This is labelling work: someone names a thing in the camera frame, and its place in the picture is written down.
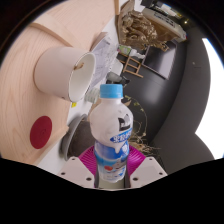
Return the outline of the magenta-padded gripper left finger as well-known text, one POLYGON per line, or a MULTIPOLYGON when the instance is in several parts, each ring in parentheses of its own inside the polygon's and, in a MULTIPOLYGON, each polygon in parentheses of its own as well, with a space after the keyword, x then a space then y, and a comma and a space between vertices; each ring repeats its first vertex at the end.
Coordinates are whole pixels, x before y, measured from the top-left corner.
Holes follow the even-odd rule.
POLYGON ((98 175, 94 147, 86 149, 78 157, 70 157, 58 176, 84 188, 95 188, 98 185, 98 175))

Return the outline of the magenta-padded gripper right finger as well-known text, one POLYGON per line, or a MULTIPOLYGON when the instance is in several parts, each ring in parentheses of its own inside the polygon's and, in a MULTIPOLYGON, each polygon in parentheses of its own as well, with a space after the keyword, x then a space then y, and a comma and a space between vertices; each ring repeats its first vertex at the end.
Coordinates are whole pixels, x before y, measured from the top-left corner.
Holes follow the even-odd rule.
POLYGON ((125 176, 126 188, 140 188, 166 175, 167 173, 154 157, 146 157, 133 146, 129 147, 125 176))

